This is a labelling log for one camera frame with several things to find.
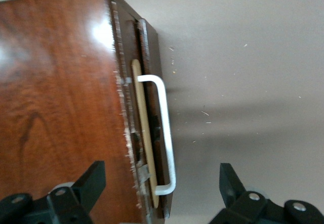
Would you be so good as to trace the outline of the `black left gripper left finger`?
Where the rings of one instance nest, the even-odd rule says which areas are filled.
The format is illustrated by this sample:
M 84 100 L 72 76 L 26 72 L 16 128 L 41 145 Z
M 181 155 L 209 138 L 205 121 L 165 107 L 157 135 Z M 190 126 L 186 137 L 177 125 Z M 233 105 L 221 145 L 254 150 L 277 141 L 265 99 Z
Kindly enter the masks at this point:
M 29 193 L 1 199 L 1 223 L 93 223 L 90 212 L 106 187 L 104 161 L 95 161 L 71 186 L 34 200 Z

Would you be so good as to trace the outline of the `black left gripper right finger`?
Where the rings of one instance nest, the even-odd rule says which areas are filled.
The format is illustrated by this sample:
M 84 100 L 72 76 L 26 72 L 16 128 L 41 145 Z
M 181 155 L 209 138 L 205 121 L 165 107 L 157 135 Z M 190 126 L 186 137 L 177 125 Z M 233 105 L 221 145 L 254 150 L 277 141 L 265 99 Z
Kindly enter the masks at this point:
M 219 190 L 225 208 L 210 223 L 323 223 L 323 214 L 308 202 L 288 200 L 281 207 L 247 191 L 229 163 L 220 164 Z

